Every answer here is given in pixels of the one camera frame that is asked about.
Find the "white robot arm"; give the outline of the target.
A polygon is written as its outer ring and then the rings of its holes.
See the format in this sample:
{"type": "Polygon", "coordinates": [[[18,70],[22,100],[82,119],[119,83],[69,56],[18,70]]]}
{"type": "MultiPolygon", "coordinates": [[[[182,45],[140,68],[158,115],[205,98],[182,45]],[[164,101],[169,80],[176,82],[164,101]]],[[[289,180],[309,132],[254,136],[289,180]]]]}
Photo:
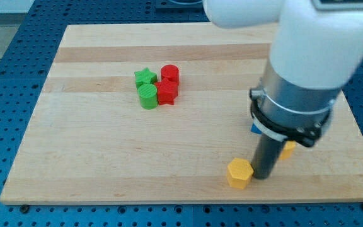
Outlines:
{"type": "Polygon", "coordinates": [[[203,8],[220,28],[278,24],[264,74],[249,92],[253,123],[262,145],[313,146],[363,60],[363,1],[204,1],[203,8]]]}

